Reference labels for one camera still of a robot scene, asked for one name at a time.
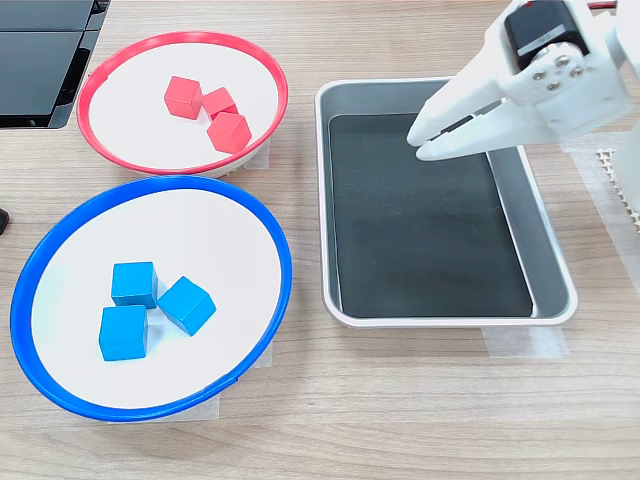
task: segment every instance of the metal tray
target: metal tray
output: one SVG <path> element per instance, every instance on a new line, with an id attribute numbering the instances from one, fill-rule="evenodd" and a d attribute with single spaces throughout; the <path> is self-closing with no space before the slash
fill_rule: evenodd
<path id="1" fill-rule="evenodd" d="M 404 142 L 446 81 L 318 92 L 326 308 L 360 328 L 561 324 L 577 295 L 524 150 L 419 162 Z"/>

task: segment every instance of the red wire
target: red wire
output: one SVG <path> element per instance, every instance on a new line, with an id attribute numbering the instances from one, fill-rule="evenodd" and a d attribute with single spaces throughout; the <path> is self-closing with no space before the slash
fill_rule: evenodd
<path id="1" fill-rule="evenodd" d="M 616 8 L 618 2 L 591 2 L 589 8 L 591 10 L 604 10 L 606 8 Z"/>

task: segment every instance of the wooden table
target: wooden table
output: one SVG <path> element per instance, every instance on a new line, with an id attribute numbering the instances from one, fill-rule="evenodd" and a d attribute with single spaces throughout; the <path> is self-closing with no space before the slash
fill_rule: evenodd
<path id="1" fill-rule="evenodd" d="M 58 131 L 0 132 L 0 206 L 13 218 L 0 237 L 0 478 L 640 478 L 640 303 L 557 146 L 527 151 L 581 299 L 565 328 L 571 355 L 491 359 L 480 330 L 354 331 L 322 305 L 313 95 L 330 80 L 454 74 L 504 5 L 114 2 L 91 69 L 144 37 L 206 29 L 264 46 L 286 71 L 271 168 L 228 179 L 284 227 L 291 304 L 273 367 L 225 391 L 219 420 L 111 425 L 60 409 L 14 357 L 13 287 L 61 217 L 136 175 L 96 154 L 75 118 Z"/>

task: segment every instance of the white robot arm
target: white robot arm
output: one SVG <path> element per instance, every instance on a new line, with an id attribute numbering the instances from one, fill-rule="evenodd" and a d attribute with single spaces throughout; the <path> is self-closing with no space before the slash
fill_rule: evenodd
<path id="1" fill-rule="evenodd" d="M 616 17 L 594 17 L 585 0 L 512 1 L 476 57 L 420 111 L 407 137 L 418 158 L 559 143 L 626 115 L 633 102 L 619 69 L 629 61 L 640 76 L 640 1 L 617 4 Z M 635 209 L 638 154 L 640 126 L 612 161 Z"/>

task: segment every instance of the red bowl rim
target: red bowl rim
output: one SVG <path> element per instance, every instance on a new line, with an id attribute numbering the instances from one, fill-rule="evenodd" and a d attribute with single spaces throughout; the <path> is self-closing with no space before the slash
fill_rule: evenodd
<path id="1" fill-rule="evenodd" d="M 109 75 L 127 60 L 148 50 L 152 50 L 154 48 L 162 47 L 165 45 L 172 45 L 175 43 L 209 43 L 213 45 L 222 45 L 225 47 L 233 48 L 235 50 L 239 50 L 243 53 L 246 53 L 247 55 L 251 55 L 252 57 L 254 57 L 256 60 L 262 63 L 267 68 L 267 70 L 269 70 L 269 72 L 273 76 L 274 81 L 276 82 L 276 86 L 278 88 L 278 110 L 276 111 L 276 116 L 273 119 L 273 122 L 271 123 L 269 129 L 255 142 L 247 145 L 240 152 L 230 155 L 222 160 L 218 160 L 214 163 L 180 169 L 150 168 L 129 163 L 110 152 L 104 145 L 102 145 L 102 143 L 100 143 L 100 141 L 96 137 L 93 129 L 91 128 L 91 123 L 89 122 L 89 106 L 91 104 L 91 100 L 93 99 L 93 95 L 95 94 L 96 90 L 98 90 L 98 88 L 107 80 Z M 276 59 L 261 47 L 243 38 L 228 35 L 225 33 L 202 31 L 172 32 L 147 38 L 140 42 L 134 43 L 133 45 L 130 45 L 123 50 L 120 50 L 118 53 L 116 53 L 108 60 L 106 60 L 102 65 L 100 65 L 93 73 L 91 73 L 78 98 L 78 126 L 80 127 L 80 131 L 86 138 L 89 145 L 91 145 L 100 155 L 117 165 L 152 175 L 190 175 L 227 166 L 260 147 L 260 145 L 262 145 L 273 134 L 276 128 L 278 128 L 278 125 L 280 125 L 285 111 L 287 110 L 288 101 L 289 87 L 287 85 L 287 78 L 284 74 L 284 71 L 282 70 Z"/>

